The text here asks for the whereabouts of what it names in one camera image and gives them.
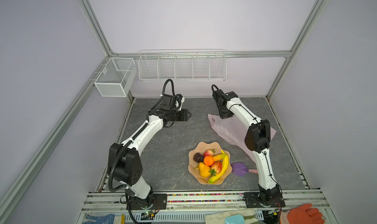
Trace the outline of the pink plastic bag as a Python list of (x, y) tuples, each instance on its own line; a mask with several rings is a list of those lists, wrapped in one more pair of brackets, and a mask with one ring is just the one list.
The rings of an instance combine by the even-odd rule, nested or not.
[(212, 129), (228, 143), (241, 148), (256, 163), (255, 155), (244, 142), (247, 129), (237, 117), (221, 119), (218, 115), (208, 114), (208, 120)]

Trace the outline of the orange tangerine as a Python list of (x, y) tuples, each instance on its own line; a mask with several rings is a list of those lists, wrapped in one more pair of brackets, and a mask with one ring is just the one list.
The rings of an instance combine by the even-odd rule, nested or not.
[(203, 163), (206, 165), (206, 166), (212, 166), (214, 164), (215, 160), (213, 158), (213, 156), (211, 155), (207, 155), (204, 157), (203, 159)]

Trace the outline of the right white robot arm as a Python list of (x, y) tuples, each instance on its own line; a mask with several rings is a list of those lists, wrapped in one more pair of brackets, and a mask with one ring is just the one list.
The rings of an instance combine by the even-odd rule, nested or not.
[(281, 187), (275, 179), (271, 160), (271, 126), (251, 112), (234, 92), (225, 93), (215, 84), (211, 86), (212, 96), (222, 119), (236, 116), (247, 129), (244, 143), (256, 159), (259, 179), (259, 200), (263, 206), (271, 206), (281, 200)]

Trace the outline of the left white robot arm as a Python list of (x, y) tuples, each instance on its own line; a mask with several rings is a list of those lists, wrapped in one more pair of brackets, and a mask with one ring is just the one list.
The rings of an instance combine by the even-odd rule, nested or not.
[(142, 177), (141, 154), (151, 139), (169, 122), (186, 122), (191, 117), (182, 105), (181, 94), (164, 94), (157, 105), (148, 110), (146, 120), (128, 139), (111, 145), (108, 159), (108, 189), (116, 192), (122, 188), (129, 196), (149, 199), (152, 188)]

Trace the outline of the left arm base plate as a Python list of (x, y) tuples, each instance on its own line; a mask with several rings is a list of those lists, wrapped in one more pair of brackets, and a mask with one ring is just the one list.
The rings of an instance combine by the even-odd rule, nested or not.
[(129, 197), (128, 204), (131, 210), (165, 210), (167, 208), (167, 194), (151, 193), (146, 199)]

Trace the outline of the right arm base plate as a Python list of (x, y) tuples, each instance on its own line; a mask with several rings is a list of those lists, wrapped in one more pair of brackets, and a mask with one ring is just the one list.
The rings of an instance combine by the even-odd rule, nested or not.
[(284, 208), (286, 203), (281, 194), (270, 196), (263, 192), (245, 192), (242, 199), (247, 208)]

